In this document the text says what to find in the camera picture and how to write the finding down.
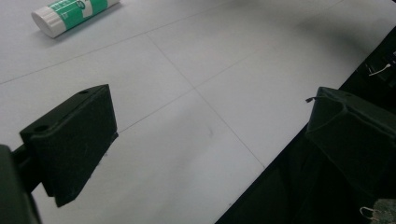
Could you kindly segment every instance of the wire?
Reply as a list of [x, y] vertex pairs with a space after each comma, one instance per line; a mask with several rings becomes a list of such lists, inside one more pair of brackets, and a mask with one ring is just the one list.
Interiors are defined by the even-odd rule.
[[388, 63], [387, 65], [385, 65], [385, 67], [384, 67], [383, 69], [379, 70], [378, 72], [375, 72], [375, 73], [370, 74], [369, 77], [374, 76], [374, 75], [377, 75], [377, 74], [379, 74], [379, 73], [382, 73], [383, 71], [387, 70], [387, 68], [389, 68], [389, 67], [390, 67], [390, 63]]

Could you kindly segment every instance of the green label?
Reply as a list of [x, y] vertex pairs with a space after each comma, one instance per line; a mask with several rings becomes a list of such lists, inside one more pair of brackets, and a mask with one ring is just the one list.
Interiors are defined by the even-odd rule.
[[107, 0], [60, 0], [49, 7], [61, 17], [68, 30], [105, 10]]

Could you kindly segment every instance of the screw hole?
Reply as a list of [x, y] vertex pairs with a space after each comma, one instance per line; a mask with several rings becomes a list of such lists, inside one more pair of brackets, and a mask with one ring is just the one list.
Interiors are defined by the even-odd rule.
[[41, 126], [38, 126], [35, 128], [35, 132], [41, 133], [41, 132], [46, 131], [48, 128], [49, 128], [48, 125], [41, 125]]

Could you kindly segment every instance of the glue stick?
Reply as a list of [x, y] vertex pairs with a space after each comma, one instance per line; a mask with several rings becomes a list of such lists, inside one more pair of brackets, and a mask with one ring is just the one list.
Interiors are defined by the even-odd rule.
[[41, 31], [53, 38], [119, 1], [59, 0], [32, 12], [32, 18]]

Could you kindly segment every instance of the white surface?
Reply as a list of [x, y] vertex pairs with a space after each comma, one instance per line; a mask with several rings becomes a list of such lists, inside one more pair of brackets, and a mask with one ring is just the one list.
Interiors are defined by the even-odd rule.
[[214, 223], [396, 24], [390, 0], [123, 0], [51, 39], [0, 7], [0, 143], [108, 83], [120, 138], [45, 224]]

